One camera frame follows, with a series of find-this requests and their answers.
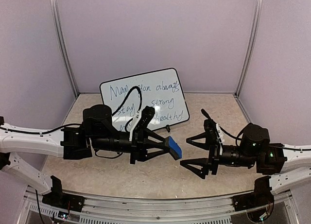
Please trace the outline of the black whiteboard eraser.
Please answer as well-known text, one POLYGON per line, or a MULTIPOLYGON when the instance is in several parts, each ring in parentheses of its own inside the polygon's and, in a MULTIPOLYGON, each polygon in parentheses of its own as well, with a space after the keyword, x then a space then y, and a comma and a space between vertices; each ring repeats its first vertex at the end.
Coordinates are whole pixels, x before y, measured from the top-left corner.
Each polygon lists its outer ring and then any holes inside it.
POLYGON ((174 160, 179 160, 182 158, 182 150, 171 136, 165 138, 164 145, 174 160))

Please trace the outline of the small whiteboard with wire stand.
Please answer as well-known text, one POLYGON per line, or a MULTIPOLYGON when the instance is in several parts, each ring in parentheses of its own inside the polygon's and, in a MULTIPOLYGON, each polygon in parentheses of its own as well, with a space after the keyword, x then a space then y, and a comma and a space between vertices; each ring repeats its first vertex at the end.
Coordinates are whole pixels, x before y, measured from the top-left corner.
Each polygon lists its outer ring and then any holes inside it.
POLYGON ((113 126, 125 130, 126 123, 137 113, 139 104, 155 109, 148 128, 158 130, 186 122, 189 109, 175 68, 127 76, 102 82, 99 86, 102 101, 115 115, 113 126))

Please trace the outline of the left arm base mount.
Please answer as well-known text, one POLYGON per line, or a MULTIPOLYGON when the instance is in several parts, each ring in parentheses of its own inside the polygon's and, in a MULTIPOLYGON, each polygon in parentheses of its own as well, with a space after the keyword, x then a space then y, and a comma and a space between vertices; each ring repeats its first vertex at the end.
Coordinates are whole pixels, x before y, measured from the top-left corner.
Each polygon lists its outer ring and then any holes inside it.
POLYGON ((82 212, 85 197, 65 192, 51 191, 50 193, 43 195, 42 203, 52 207, 66 209, 67 211, 82 212))

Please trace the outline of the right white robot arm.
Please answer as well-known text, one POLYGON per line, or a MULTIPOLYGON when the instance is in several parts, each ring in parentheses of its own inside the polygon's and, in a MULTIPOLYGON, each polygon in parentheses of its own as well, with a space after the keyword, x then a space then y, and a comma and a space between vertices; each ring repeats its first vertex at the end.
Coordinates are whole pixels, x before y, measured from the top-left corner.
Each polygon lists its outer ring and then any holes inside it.
POLYGON ((273 195, 311 178, 311 147, 271 143, 268 129, 247 124, 234 138, 235 145, 225 145, 226 131, 211 119, 204 121, 204 132, 186 139, 192 146, 208 151, 207 158, 180 161, 180 165, 202 179, 216 175, 219 166, 256 168, 268 178, 273 195))

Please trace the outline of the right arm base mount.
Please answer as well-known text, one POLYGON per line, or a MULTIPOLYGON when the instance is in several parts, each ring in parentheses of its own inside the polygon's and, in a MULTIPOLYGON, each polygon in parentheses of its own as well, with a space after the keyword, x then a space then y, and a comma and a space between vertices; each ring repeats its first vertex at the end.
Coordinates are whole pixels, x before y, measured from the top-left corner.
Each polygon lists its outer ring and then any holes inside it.
POLYGON ((242 211, 261 206, 266 206, 274 202, 274 196, 270 193, 250 192, 232 197, 235 211, 242 211))

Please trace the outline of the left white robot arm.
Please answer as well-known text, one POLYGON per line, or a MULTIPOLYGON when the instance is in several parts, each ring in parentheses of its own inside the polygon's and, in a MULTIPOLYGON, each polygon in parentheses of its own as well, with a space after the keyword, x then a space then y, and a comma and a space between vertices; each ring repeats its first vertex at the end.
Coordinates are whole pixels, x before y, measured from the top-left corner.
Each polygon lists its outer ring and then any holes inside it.
POLYGON ((0 169, 24 180, 39 194, 48 196, 58 207, 68 202, 60 179, 47 176, 25 162, 20 153, 50 155, 64 160, 91 158, 98 151, 130 155, 130 163, 144 162, 163 154, 174 159, 182 156, 171 137, 163 138, 148 128, 155 109, 139 105, 128 122, 130 130, 113 126, 116 111, 98 104, 83 111, 82 123, 70 123, 52 130, 35 130, 0 122, 0 169))

